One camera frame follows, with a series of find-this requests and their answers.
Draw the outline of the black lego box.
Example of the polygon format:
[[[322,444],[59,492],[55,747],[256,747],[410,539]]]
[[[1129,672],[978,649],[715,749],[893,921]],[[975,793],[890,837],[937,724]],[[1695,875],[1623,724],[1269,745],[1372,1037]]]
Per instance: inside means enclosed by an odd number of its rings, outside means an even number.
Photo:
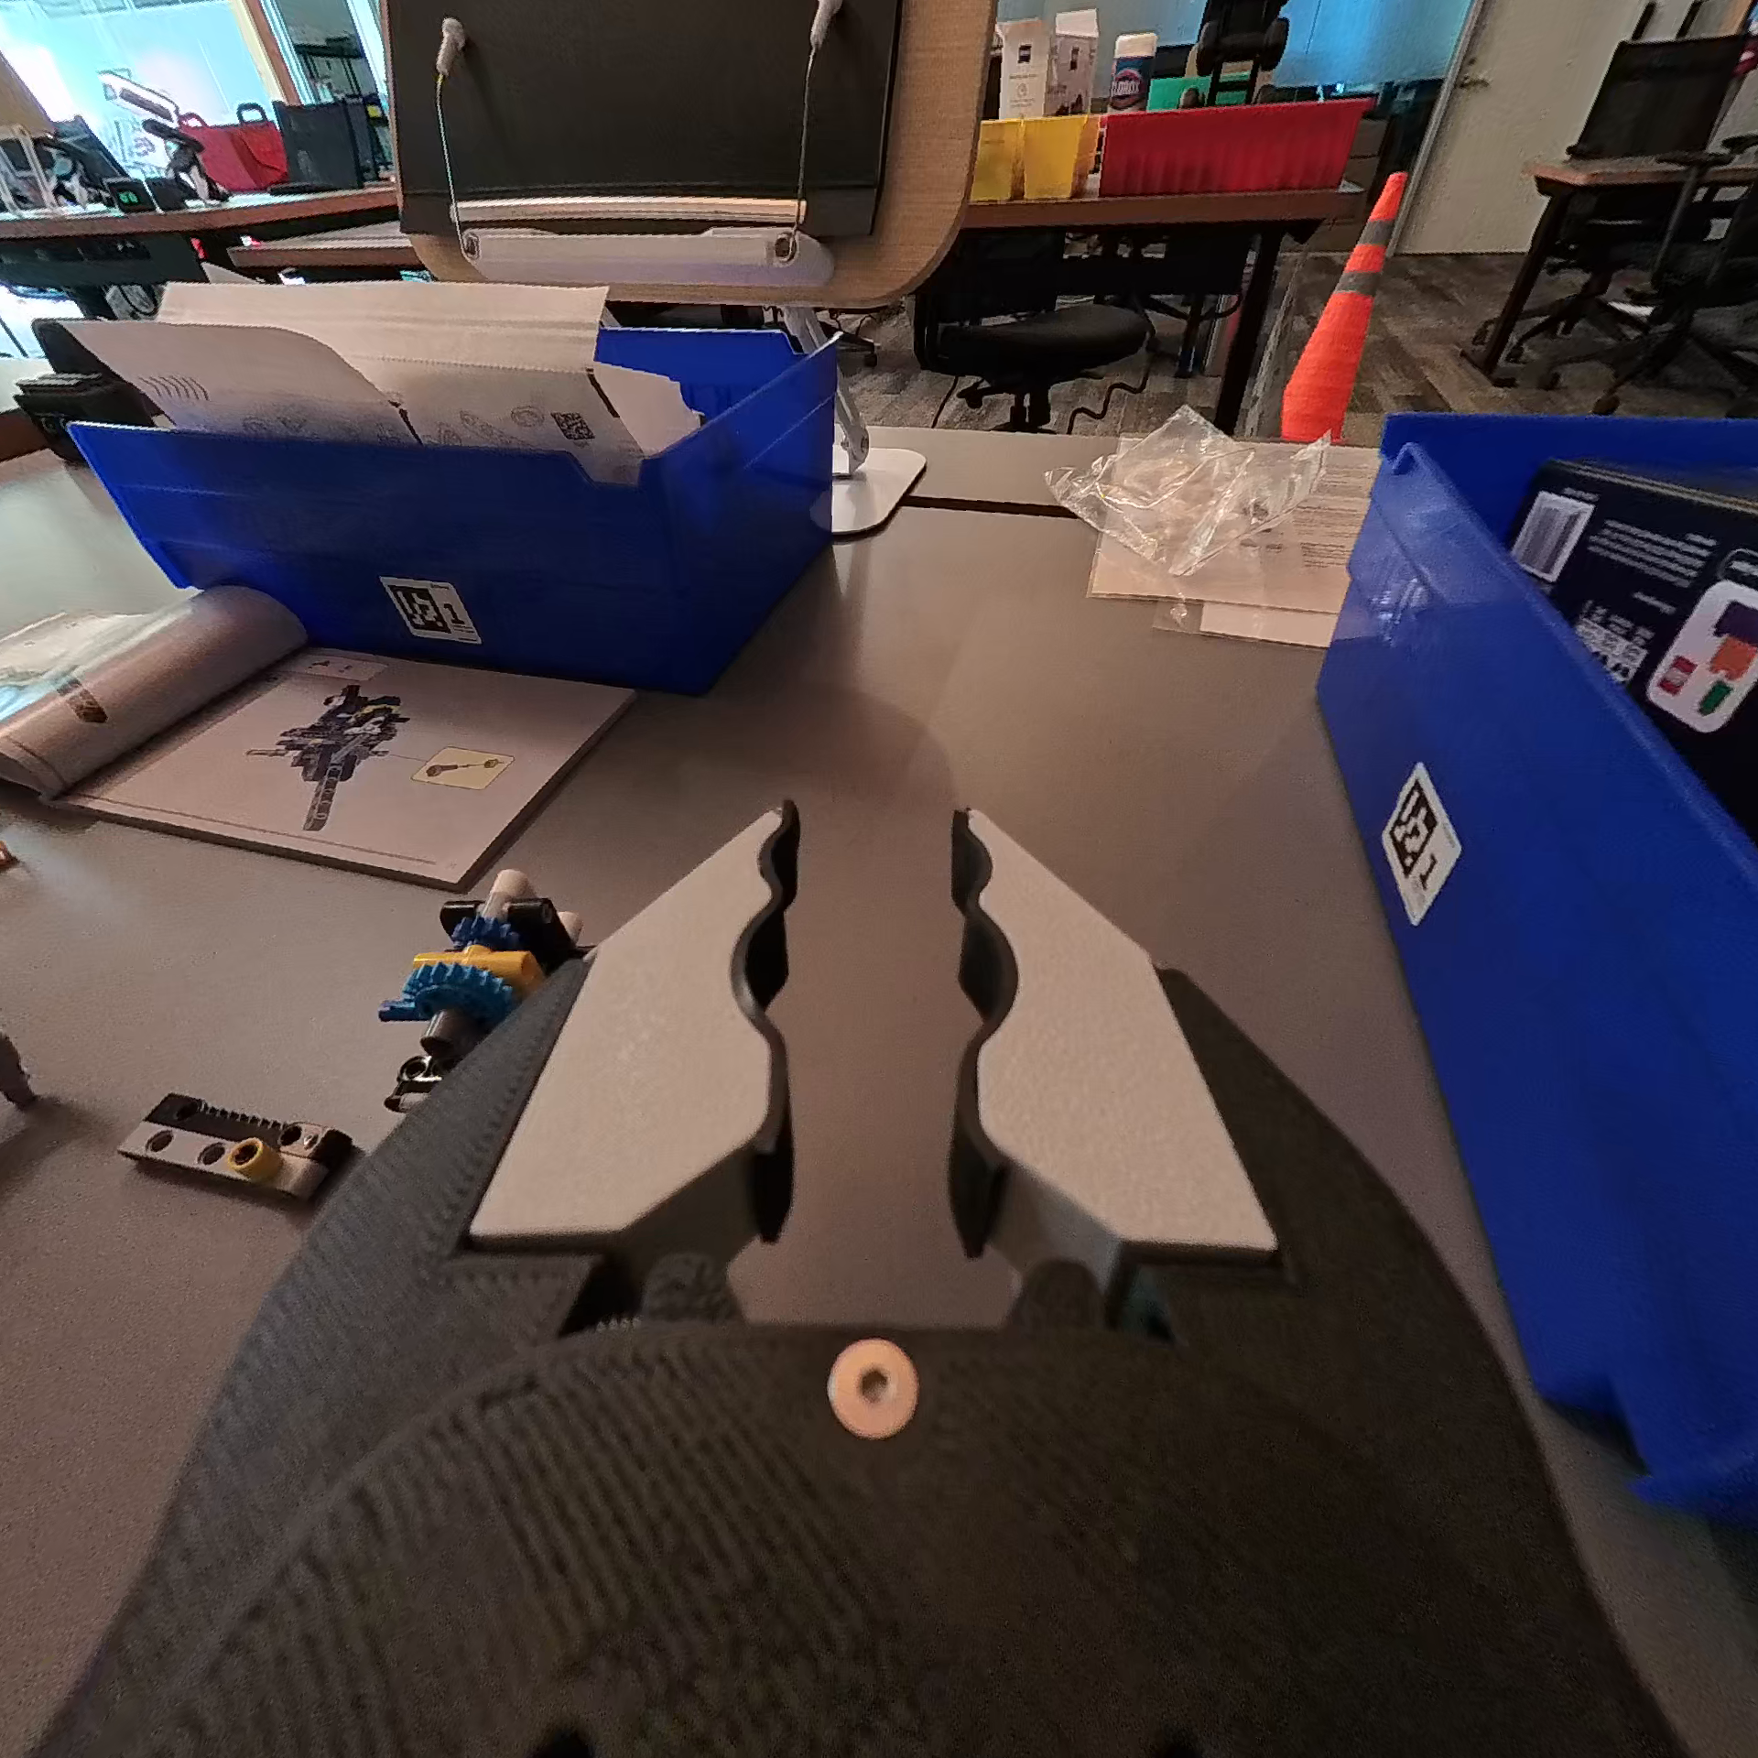
[[[1756,835],[1756,469],[1549,457],[1509,554]]]

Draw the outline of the clear plastic bags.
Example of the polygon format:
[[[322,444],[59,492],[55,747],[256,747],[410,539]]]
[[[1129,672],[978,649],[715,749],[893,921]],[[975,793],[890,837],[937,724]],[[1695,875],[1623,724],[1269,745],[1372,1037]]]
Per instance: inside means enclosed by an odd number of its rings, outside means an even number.
[[[1050,499],[1169,578],[1280,525],[1315,494],[1333,438],[1241,443],[1192,409],[1086,469],[1048,471]]]

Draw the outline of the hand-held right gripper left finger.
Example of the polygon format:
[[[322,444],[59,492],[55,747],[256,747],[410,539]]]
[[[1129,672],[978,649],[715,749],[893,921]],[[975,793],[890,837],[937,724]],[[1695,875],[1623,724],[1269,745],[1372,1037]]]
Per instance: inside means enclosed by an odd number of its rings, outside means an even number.
[[[489,1252],[741,1252],[796,1203],[787,979],[801,817],[761,811],[603,940],[469,1222]]]

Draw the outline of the white paper sheet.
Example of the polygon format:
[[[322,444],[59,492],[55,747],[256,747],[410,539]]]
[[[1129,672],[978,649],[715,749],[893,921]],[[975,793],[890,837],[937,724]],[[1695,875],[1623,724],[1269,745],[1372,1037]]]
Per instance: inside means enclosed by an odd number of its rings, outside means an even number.
[[[1086,595],[1335,613],[1348,589],[1348,554],[1376,476],[1376,447],[1333,444],[1315,488],[1292,511],[1202,557],[1184,578],[1103,533],[1090,564]]]
[[[1202,600],[1199,634],[1282,649],[1331,649],[1341,608]]]

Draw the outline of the wooden desk with clutter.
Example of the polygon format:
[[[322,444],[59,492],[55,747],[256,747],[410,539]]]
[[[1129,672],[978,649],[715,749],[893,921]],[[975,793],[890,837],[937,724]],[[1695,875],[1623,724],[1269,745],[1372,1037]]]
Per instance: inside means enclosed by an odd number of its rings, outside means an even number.
[[[231,249],[395,223],[395,181],[340,193],[250,193],[189,210],[27,210],[3,213],[3,286],[111,288],[197,281]]]

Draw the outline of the blue bin with black box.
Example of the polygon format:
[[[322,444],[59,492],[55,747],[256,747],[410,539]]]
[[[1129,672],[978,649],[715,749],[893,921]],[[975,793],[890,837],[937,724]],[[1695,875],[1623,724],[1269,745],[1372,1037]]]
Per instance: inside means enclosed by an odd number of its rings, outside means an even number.
[[[1315,705],[1529,1376],[1649,1502],[1756,1529],[1756,844],[1549,608],[1552,457],[1725,419],[1391,416]]]

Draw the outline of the long wooden table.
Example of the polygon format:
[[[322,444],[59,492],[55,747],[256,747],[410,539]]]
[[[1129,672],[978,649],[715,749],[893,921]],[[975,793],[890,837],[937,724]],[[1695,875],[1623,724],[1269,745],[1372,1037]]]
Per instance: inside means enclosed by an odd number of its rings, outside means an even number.
[[[1184,242],[1196,229],[1225,229],[1244,238],[1244,291],[1233,343],[1219,374],[1219,402],[1214,423],[1235,433],[1247,392],[1253,388],[1261,346],[1269,319],[1269,296],[1285,242],[1310,242],[1331,223],[1362,223],[1368,214],[1368,190],[1300,185],[1300,190],[1249,190],[1249,193],[1156,193],[1156,196],[1077,196],[1077,200],[1019,200],[1019,202],[967,202],[962,231],[994,229],[1064,229],[1064,231],[1169,231]]]

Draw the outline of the pile of white paper bags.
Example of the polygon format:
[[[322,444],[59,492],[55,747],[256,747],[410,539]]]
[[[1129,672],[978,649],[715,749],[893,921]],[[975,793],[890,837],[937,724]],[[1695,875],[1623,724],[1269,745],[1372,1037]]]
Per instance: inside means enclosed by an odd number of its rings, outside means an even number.
[[[603,329],[603,288],[491,281],[178,281],[158,319],[69,323],[174,429],[557,451],[631,484],[704,419]]]

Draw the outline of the wooden side table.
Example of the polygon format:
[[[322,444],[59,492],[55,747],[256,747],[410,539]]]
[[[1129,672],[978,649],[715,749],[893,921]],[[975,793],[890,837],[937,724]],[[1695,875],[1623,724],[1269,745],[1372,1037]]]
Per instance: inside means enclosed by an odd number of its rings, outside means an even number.
[[[1464,363],[1471,365],[1489,384],[1511,384],[1511,350],[1520,343],[1520,323],[1526,319],[1531,288],[1556,258],[1560,237],[1571,219],[1571,206],[1589,196],[1619,190],[1675,185],[1683,202],[1695,200],[1703,185],[1751,185],[1756,181],[1756,137],[1733,137],[1725,145],[1669,152],[1669,155],[1623,155],[1623,158],[1529,158],[1521,175],[1535,185],[1546,202],[1529,231],[1520,272],[1492,319],[1479,326],[1471,346],[1464,350]]]

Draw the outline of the white monitor stand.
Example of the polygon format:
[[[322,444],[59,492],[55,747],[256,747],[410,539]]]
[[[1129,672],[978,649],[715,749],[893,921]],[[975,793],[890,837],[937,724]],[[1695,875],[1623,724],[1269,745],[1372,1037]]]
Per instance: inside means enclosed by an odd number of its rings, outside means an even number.
[[[833,429],[831,429],[831,539],[857,539],[881,531],[896,504],[926,471],[926,454],[881,444],[874,447],[868,423],[855,402],[855,392],[833,374]]]

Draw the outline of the blue bin with paper bags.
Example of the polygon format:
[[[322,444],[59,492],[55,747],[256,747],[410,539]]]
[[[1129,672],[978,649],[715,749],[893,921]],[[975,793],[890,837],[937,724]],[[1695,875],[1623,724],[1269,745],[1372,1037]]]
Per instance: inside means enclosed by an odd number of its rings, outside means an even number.
[[[310,644],[703,695],[831,541],[837,350],[611,329],[704,423],[598,482],[563,451],[75,426],[162,574],[238,586]]]

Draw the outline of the black screen with wooden frame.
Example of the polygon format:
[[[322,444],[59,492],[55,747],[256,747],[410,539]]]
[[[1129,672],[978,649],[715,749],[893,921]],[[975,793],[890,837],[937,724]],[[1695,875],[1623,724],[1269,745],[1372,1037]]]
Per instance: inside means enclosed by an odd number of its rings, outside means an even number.
[[[404,231],[443,281],[489,281],[445,214],[437,130],[443,16],[459,202],[598,200],[556,231],[787,223],[818,3],[380,3]],[[822,288],[603,286],[634,302],[883,310],[945,258],[970,196],[994,3],[841,3],[813,60],[806,229]]]

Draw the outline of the small red bin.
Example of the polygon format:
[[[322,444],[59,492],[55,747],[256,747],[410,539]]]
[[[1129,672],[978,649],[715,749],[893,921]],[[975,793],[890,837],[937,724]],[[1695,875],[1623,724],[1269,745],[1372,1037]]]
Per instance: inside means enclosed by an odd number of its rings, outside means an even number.
[[[1101,196],[1341,185],[1372,104],[1365,96],[1111,117],[1103,126]]]

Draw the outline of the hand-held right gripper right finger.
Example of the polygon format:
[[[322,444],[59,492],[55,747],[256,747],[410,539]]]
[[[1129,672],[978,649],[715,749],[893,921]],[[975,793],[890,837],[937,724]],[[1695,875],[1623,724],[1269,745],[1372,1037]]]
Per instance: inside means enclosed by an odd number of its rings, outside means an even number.
[[[1269,1267],[1276,1230],[1152,957],[991,815],[951,828],[962,992],[951,1215],[967,1259]]]

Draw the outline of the black tote bag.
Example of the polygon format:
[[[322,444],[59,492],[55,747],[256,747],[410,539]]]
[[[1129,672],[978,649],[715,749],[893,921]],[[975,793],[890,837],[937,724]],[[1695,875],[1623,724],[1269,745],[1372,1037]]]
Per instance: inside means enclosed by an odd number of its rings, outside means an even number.
[[[277,132],[285,185],[354,190],[380,181],[372,112],[361,96],[307,105],[277,100]]]

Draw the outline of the red tote bag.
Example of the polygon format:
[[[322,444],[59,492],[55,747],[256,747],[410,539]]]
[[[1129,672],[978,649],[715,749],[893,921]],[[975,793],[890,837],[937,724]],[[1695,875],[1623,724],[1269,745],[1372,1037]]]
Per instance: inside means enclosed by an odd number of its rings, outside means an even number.
[[[285,141],[258,104],[238,104],[231,121],[181,112],[178,126],[203,148],[203,168],[216,185],[231,193],[269,193],[288,181]]]

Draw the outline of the blue yellow lego gear assembly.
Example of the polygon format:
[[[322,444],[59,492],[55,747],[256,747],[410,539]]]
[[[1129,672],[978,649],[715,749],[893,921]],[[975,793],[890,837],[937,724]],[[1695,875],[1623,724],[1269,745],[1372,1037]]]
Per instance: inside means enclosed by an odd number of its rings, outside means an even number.
[[[587,952],[584,921],[502,867],[481,897],[452,897],[440,909],[445,942],[418,952],[380,1020],[418,1029],[382,1101],[413,1113],[495,1025],[539,992],[566,964]]]

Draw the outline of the grey lego beam assembly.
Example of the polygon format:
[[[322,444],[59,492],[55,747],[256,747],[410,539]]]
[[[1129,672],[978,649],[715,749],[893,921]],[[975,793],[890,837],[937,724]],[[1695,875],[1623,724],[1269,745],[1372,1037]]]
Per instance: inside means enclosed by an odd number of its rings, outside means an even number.
[[[361,1157],[356,1140],[337,1126],[231,1108],[181,1091],[145,1108],[115,1152],[139,1170],[296,1203],[315,1198]]]

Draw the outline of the orange traffic cone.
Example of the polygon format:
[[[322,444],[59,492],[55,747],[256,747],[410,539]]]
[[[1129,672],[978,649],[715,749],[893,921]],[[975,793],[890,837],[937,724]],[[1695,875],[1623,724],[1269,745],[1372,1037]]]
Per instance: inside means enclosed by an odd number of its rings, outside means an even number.
[[[1393,173],[1325,299],[1315,329],[1300,351],[1280,409],[1280,438],[1292,444],[1342,443],[1361,363],[1385,270],[1385,251],[1403,213],[1409,173]]]

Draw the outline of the lego instruction booklet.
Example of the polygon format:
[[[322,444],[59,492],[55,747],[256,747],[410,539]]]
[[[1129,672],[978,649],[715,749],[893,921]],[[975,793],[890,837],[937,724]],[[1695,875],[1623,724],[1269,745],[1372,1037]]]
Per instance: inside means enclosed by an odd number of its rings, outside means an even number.
[[[307,640],[254,589],[3,638],[3,779],[111,823],[459,888],[634,691]]]

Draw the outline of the white hanging tube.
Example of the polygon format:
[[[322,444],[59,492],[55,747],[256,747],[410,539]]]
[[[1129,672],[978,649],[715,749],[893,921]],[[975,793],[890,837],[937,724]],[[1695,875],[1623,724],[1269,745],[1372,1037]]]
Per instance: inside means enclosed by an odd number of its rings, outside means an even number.
[[[546,286],[735,286],[735,288],[822,288],[833,275],[833,251],[806,229],[806,162],[813,60],[826,49],[841,3],[818,3],[807,29],[807,63],[801,89],[797,190],[787,223],[738,219],[699,231],[556,231],[515,224],[531,219],[607,219],[607,202],[594,196],[491,200],[459,202],[452,173],[452,141],[445,132],[445,81],[469,45],[466,22],[443,16],[437,49],[437,130],[445,173],[445,214],[459,251],[489,281],[546,281]]]

